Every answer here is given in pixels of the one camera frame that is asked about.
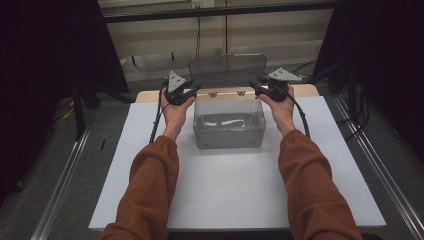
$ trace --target wooden table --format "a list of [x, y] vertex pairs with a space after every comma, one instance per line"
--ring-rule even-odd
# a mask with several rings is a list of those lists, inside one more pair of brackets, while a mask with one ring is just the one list
[[[294, 88], [295, 97], [316, 97], [319, 96], [318, 90], [312, 84], [296, 84], [292, 85]], [[250, 87], [237, 87], [237, 88], [211, 88], [200, 89], [197, 97], [199, 99], [210, 98], [210, 94], [216, 93], [216, 98], [221, 100], [233, 98], [237, 92], [244, 92], [243, 98], [254, 98], [255, 91]], [[158, 100], [158, 91], [143, 91], [137, 95], [136, 103], [141, 102], [156, 102]]]

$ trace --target black cable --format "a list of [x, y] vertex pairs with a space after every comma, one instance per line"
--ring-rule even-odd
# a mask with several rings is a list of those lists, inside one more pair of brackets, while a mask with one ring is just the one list
[[200, 65], [199, 59], [200, 59], [200, 17], [197, 18], [197, 43], [196, 43], [196, 67], [197, 67], [197, 70], [200, 73], [202, 73], [202, 75], [205, 76], [205, 77], [221, 79], [221, 80], [224, 80], [226, 82], [232, 83], [236, 86], [241, 86], [240, 84], [233, 82], [233, 81], [230, 81], [226, 78], [217, 77], [217, 75], [220, 75], [220, 74], [223, 74], [223, 73], [228, 73], [228, 72], [217, 73], [217, 74], [211, 74], [211, 73], [205, 72]]
[[308, 66], [309, 64], [316, 63], [316, 62], [317, 62], [317, 59], [314, 59], [312, 61], [304, 63], [304, 64], [300, 65], [299, 67], [297, 67], [295, 70], [292, 70], [290, 73], [297, 74], [297, 71], [299, 71], [300, 69]]
[[303, 128], [305, 129], [305, 135], [311, 139], [311, 135], [309, 133], [309, 126], [308, 126], [308, 122], [306, 121], [306, 114], [303, 112], [302, 108], [300, 107], [299, 103], [296, 102], [296, 100], [294, 99], [294, 97], [292, 97], [292, 95], [290, 95], [286, 90], [279, 88], [277, 86], [274, 86], [275, 88], [277, 88], [278, 90], [282, 91], [284, 94], [286, 94], [286, 96], [293, 101], [294, 105], [296, 105], [297, 110], [299, 111], [300, 117], [302, 118], [302, 122], [303, 122]]
[[160, 87], [160, 90], [159, 90], [158, 109], [156, 111], [156, 119], [153, 122], [153, 130], [152, 130], [152, 134], [150, 135], [150, 141], [149, 141], [149, 143], [153, 143], [153, 141], [155, 140], [156, 131], [158, 130], [158, 126], [159, 126], [160, 117], [162, 116], [163, 110], [169, 105], [169, 104], [166, 105], [163, 108], [162, 112], [160, 111], [160, 104], [162, 102], [162, 90], [165, 88], [165, 86], [166, 86], [166, 82], [163, 82], [162, 85], [161, 85], [161, 87]]
[[367, 126], [368, 121], [369, 121], [369, 100], [368, 97], [365, 96], [365, 93], [363, 93], [363, 97], [365, 98], [365, 104], [366, 104], [366, 111], [364, 112], [364, 120], [362, 121], [362, 123], [358, 126], [358, 128], [355, 130], [355, 132], [353, 132], [350, 136], [345, 138], [345, 141], [348, 141], [349, 139], [351, 139], [352, 137], [356, 136], [357, 134], [359, 134], [362, 130], [364, 130], [364, 128]]
[[57, 110], [63, 108], [64, 106], [68, 105], [70, 102], [72, 102], [72, 100], [73, 100], [72, 98], [69, 98], [68, 100], [66, 100], [66, 102], [64, 104], [60, 105], [59, 107], [56, 107], [55, 111], [57, 111]]

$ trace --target orange jacket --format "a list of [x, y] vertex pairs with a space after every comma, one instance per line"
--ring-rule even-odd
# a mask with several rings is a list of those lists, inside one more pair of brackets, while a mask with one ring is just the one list
[[[327, 159], [299, 130], [281, 141], [278, 164], [295, 239], [362, 239]], [[177, 145], [171, 139], [160, 136], [142, 149], [132, 163], [116, 222], [106, 226], [101, 239], [162, 239], [178, 170]]]

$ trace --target white paper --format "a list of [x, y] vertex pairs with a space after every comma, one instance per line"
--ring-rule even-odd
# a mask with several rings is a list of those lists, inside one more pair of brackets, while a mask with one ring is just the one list
[[[328, 158], [333, 180], [346, 198], [358, 226], [383, 226], [385, 221], [360, 173], [325, 100], [298, 98], [306, 114], [312, 140]], [[116, 209], [128, 185], [130, 165], [148, 144], [157, 103], [132, 104], [102, 194], [89, 225], [102, 230], [114, 222]], [[278, 170], [281, 134], [268, 105], [260, 148], [197, 148], [194, 105], [177, 139], [180, 172], [168, 219], [168, 229], [243, 230], [289, 228], [286, 192]], [[297, 111], [296, 127], [303, 131]], [[164, 130], [162, 119], [157, 136]]]

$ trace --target person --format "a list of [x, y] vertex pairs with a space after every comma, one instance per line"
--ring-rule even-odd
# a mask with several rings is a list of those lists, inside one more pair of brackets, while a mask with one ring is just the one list
[[[294, 89], [289, 86], [289, 94]], [[331, 167], [318, 146], [293, 122], [293, 101], [268, 104], [281, 132], [278, 166], [287, 191], [290, 230], [295, 239], [362, 239], [350, 208], [332, 181]], [[190, 98], [181, 106], [168, 105], [162, 95], [165, 130], [134, 158], [130, 181], [117, 210], [116, 221], [101, 239], [162, 239], [178, 178], [177, 139], [186, 119]]]

